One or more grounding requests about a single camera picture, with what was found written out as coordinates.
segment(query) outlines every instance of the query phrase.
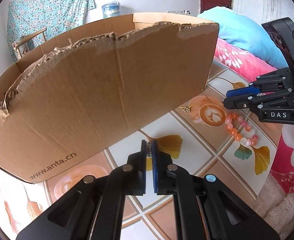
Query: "cardboard box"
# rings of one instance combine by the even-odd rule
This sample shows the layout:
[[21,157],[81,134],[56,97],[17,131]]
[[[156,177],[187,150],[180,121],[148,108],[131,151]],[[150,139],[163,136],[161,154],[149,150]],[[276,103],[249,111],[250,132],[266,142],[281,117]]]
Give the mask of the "cardboard box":
[[136,13],[33,49],[0,77],[0,168],[47,180],[198,95],[218,29],[191,16]]

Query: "yellow ginkgo leaf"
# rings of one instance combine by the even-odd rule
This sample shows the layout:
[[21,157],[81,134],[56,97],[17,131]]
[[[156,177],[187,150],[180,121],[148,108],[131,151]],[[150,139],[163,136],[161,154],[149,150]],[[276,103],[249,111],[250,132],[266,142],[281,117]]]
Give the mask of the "yellow ginkgo leaf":
[[236,83],[233,83],[233,82],[230,82],[229,80],[227,80],[227,79],[225,79],[225,78],[221,78],[221,77],[217,77],[217,78],[219,78],[219,79],[223,79],[223,80],[229,82],[229,83],[232,85],[232,87],[233,87],[234,89],[237,89],[237,88],[244,88],[244,87],[246,87],[246,85],[245,85],[243,82],[236,82]]
[[231,84],[234,87],[234,89],[246,87],[246,85],[243,82],[236,82],[236,83],[231,82]]
[[146,160],[146,171],[152,170],[152,158],[147,158]]
[[27,195],[27,212],[31,218],[31,221],[34,221],[43,212],[43,208],[39,203],[35,201],[31,201],[29,199],[29,196],[25,187],[24,187],[24,191],[26,192],[26,195]]
[[255,153],[255,174],[259,175],[267,170],[270,164],[270,151],[267,146],[260,148],[252,147]]
[[139,130],[148,141],[157,140],[158,150],[164,153],[168,153],[173,159],[178,159],[183,144],[183,139],[180,135],[167,135],[161,138],[152,138],[142,130]]

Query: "torn cardboard edge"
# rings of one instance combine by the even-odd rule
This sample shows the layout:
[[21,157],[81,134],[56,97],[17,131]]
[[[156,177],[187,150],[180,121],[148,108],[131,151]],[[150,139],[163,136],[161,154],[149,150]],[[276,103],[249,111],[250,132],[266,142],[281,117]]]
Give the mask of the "torn cardboard edge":
[[[121,48],[131,45],[135,41],[145,37],[146,35],[155,32],[155,26],[158,27],[157,30],[159,30],[161,28],[167,27],[168,25],[177,25],[179,27],[179,32],[177,34],[178,37],[181,39],[189,39],[199,34],[197,32],[199,31],[199,29],[196,29],[196,27],[210,25],[216,28],[218,24],[213,22],[199,24],[157,22],[152,26],[146,27],[144,29],[132,30],[120,36],[117,36],[116,33],[107,33],[79,40],[76,43],[70,44],[69,46],[63,48],[56,47],[54,51],[50,52],[49,54],[43,55],[42,58],[32,63],[11,85],[11,87],[5,94],[5,99],[3,103],[0,102],[0,121],[3,123],[8,117],[9,112],[7,108],[10,105],[10,101],[13,100],[20,92],[23,92],[35,79],[38,79],[41,76],[47,74],[52,68],[56,66],[57,62],[59,62],[61,58],[66,57],[69,54],[71,49],[81,49],[84,46],[92,46],[100,51],[111,50],[114,49],[114,43],[112,41],[121,42],[121,44],[116,43],[116,45]],[[139,33],[139,35],[135,36],[134,39],[129,39],[129,37],[137,32]]]

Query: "blue pillow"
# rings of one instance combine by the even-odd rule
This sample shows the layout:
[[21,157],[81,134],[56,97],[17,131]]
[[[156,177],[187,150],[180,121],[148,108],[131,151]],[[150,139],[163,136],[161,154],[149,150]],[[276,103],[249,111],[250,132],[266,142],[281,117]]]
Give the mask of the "blue pillow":
[[218,36],[228,43],[249,51],[277,69],[288,67],[282,52],[264,28],[247,16],[217,6],[197,17],[219,23]]

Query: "coffee cup print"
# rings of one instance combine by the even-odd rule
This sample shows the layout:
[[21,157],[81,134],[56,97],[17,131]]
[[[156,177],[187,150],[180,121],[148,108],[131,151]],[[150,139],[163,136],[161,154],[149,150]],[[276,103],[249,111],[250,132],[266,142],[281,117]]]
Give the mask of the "coffee cup print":
[[108,175],[108,171],[100,165],[93,164],[70,168],[55,185],[53,192],[56,199],[59,199],[63,194],[70,190],[86,175],[92,175],[96,178],[100,178]]
[[190,115],[194,123],[221,126],[226,119],[226,111],[218,99],[209,96],[196,96],[189,103]]

